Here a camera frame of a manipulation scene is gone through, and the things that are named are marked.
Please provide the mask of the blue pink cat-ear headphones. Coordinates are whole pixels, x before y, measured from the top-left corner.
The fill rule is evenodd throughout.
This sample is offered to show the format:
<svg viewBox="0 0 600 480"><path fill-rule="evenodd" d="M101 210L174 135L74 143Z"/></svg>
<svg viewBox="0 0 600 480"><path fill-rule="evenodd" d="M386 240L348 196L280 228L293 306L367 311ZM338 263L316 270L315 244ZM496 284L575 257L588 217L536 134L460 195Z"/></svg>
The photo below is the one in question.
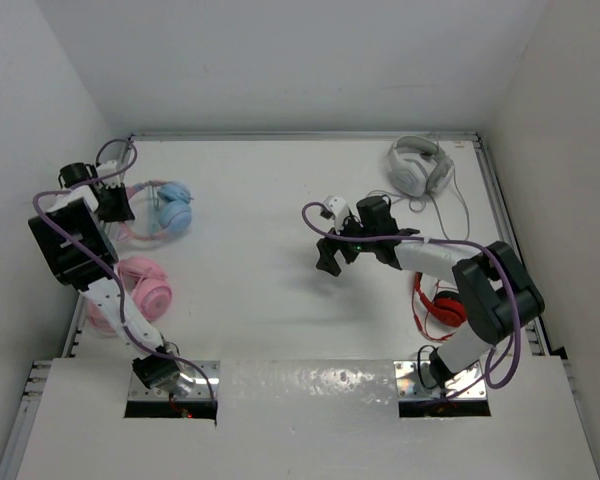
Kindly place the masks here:
<svg viewBox="0 0 600 480"><path fill-rule="evenodd" d="M139 233L126 222L119 222L117 241L162 241L188 229L193 219L193 197L184 184L177 181L148 180L127 187L127 198L131 200L144 190L149 191L149 231Z"/></svg>

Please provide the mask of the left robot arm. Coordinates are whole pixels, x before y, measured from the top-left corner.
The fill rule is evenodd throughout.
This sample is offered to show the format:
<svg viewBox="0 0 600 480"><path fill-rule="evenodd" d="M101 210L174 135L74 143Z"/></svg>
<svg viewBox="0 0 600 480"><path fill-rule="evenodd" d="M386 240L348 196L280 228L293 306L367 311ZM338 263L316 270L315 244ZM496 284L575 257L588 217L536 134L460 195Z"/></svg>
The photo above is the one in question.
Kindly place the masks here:
<svg viewBox="0 0 600 480"><path fill-rule="evenodd" d="M102 228L125 228L134 220L129 200L146 186L125 186L112 162L69 164L59 172L59 185L54 204L36 206L28 221L51 273L85 298L89 321L135 353L132 369L146 388L174 386L179 362L153 325L172 303L168 275L145 257L120 258Z"/></svg>

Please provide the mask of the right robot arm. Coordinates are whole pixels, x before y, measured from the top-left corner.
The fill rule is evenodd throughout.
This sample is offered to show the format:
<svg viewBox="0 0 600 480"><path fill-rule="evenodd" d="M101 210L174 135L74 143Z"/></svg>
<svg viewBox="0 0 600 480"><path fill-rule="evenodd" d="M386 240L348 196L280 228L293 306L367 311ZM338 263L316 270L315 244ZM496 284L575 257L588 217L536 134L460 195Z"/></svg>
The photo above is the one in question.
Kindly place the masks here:
<svg viewBox="0 0 600 480"><path fill-rule="evenodd" d="M517 373L522 331L545 310L542 294L513 248L506 242L481 245L470 240L427 237L417 229L401 229L382 196L360 200L354 209L339 197L317 203L331 221L328 231L316 228L317 269L339 276L336 257L354 262L371 253L395 270L421 273L457 289L466 319L450 339L429 355L428 373L420 383L444 389L460 372L487 360L484 374L492 389L506 386Z"/></svg>

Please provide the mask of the red headphones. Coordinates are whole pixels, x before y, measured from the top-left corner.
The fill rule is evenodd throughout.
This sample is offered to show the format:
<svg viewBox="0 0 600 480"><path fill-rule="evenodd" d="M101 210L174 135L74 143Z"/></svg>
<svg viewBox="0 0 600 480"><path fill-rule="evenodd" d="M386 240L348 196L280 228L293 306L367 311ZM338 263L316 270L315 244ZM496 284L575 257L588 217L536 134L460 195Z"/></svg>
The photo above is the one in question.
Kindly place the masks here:
<svg viewBox="0 0 600 480"><path fill-rule="evenodd" d="M411 293L411 310L415 325L419 333L427 340L442 343L450 339L455 331L467 321L466 309L460 300L460 295L454 290L437 289L434 297L429 299L422 290L421 272L414 274L414 283ZM425 318L421 319L416 310L416 299L419 299L420 304L424 307L426 314ZM434 337L429 334L427 321L429 317L433 317L439 324L451 329L449 333L443 334L441 337Z"/></svg>

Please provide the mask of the white gaming headset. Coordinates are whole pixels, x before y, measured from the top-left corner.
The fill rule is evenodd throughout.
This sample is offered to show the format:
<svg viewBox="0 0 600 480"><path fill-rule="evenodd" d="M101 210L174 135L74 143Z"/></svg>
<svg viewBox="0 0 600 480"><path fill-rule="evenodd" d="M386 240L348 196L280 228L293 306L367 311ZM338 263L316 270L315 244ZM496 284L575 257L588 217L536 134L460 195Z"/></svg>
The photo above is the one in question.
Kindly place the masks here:
<svg viewBox="0 0 600 480"><path fill-rule="evenodd" d="M471 216L458 185L455 163L437 140L417 135L397 138L387 152L387 173L390 183L403 196L421 203L420 211L426 208L427 202L433 204L443 237L447 240L451 236L444 226L437 197L452 186L465 216L464 240L469 239Z"/></svg>

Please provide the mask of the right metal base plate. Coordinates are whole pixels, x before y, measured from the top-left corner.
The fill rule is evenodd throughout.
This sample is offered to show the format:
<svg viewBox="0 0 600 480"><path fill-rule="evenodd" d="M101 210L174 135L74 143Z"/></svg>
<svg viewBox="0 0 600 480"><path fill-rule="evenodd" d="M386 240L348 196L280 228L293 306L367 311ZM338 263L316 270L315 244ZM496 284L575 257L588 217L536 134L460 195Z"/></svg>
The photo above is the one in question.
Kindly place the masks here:
<svg viewBox="0 0 600 480"><path fill-rule="evenodd" d="M429 376L429 361L394 361L394 376L400 400L418 402L443 396L455 401L486 401L487 389L481 366L476 363L455 375L444 387L434 385Z"/></svg>

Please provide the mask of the metal base plate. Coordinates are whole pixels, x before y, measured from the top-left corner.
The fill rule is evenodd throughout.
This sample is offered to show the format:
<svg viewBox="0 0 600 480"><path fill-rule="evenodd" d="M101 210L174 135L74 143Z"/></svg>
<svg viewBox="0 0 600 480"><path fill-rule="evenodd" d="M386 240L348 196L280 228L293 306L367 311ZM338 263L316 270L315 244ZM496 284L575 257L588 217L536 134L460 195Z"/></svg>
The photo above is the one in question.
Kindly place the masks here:
<svg viewBox="0 0 600 480"><path fill-rule="evenodd" d="M208 401L209 389L218 394L219 366L198 363L199 370L190 366L161 367L146 379L147 384L136 375L131 376L128 399L130 401L167 401L179 402Z"/></svg>
<svg viewBox="0 0 600 480"><path fill-rule="evenodd" d="M434 385L429 376L429 361L394 361L394 376L400 400L418 402L443 396L455 401L486 401L487 389L481 366L476 363L455 375L444 387Z"/></svg>

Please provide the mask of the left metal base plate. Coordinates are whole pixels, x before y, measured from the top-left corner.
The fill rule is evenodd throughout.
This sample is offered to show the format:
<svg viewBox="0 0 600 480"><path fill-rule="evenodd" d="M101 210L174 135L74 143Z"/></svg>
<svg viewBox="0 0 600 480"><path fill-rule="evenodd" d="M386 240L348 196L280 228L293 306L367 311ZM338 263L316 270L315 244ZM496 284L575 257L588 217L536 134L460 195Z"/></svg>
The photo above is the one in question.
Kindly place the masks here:
<svg viewBox="0 0 600 480"><path fill-rule="evenodd" d="M130 401L167 401L179 402L208 401L209 389L218 394L219 366L198 363L199 370L190 366L161 367L146 379L147 384L136 375L131 376L128 399Z"/></svg>

